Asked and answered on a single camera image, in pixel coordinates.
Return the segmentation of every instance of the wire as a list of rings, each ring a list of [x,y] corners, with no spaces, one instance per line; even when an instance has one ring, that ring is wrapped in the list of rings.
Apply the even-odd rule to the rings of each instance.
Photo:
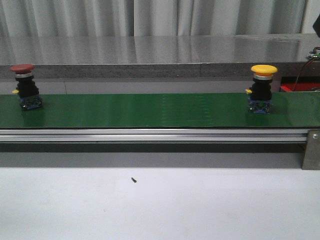
[[[298,80],[299,80],[299,77],[300,77],[300,74],[302,73],[302,71],[316,59],[317,59],[316,57],[313,57],[303,65],[303,67],[299,71],[298,75],[296,76],[296,79],[295,79],[295,82],[294,82],[294,87],[293,87],[293,90],[292,90],[293,92],[296,90],[297,83],[298,83]]]

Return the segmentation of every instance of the red button cap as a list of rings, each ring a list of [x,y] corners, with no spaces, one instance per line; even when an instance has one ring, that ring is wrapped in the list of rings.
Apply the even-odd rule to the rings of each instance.
[[[31,70],[34,68],[35,66],[32,64],[20,64],[10,67],[10,71],[15,72],[15,74],[28,74],[31,73]]]

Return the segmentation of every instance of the green conveyor belt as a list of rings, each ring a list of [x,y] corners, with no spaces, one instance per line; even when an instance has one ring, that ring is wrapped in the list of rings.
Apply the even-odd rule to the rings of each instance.
[[[320,92],[276,92],[270,114],[248,112],[245,93],[42,95],[21,111],[0,95],[0,128],[317,128]]]

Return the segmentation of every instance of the gray countertop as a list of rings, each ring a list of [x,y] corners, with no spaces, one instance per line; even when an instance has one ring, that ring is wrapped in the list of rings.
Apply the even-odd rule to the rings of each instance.
[[[316,34],[1,37],[0,78],[25,63],[43,78],[247,76],[255,63],[292,72],[319,45]]]

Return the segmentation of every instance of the yellow button cap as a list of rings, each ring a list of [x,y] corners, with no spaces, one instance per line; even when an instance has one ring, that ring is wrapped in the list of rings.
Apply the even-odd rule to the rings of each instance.
[[[278,72],[278,69],[271,65],[254,65],[251,67],[251,71],[255,72],[258,76],[271,76]]]

